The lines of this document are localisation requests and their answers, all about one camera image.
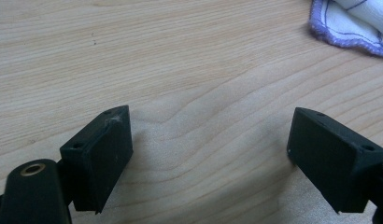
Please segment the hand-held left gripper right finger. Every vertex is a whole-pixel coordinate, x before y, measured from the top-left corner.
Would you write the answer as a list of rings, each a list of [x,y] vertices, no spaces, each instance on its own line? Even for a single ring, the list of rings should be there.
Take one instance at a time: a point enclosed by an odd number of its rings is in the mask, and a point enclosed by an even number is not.
[[[361,213],[373,202],[383,213],[379,145],[323,113],[297,107],[287,151],[335,212]]]

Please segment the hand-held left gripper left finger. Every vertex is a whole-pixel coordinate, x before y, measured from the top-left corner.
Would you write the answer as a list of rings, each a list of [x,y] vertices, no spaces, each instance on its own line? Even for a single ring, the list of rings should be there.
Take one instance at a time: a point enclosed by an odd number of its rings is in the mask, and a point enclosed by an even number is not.
[[[129,107],[99,114],[60,148],[69,200],[100,213],[134,151]]]

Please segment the white cloth with purple trim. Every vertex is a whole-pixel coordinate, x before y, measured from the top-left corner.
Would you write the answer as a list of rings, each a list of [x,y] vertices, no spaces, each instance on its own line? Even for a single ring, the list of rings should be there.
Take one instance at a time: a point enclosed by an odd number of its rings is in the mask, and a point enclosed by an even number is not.
[[[383,57],[383,0],[312,0],[308,23],[330,45]]]

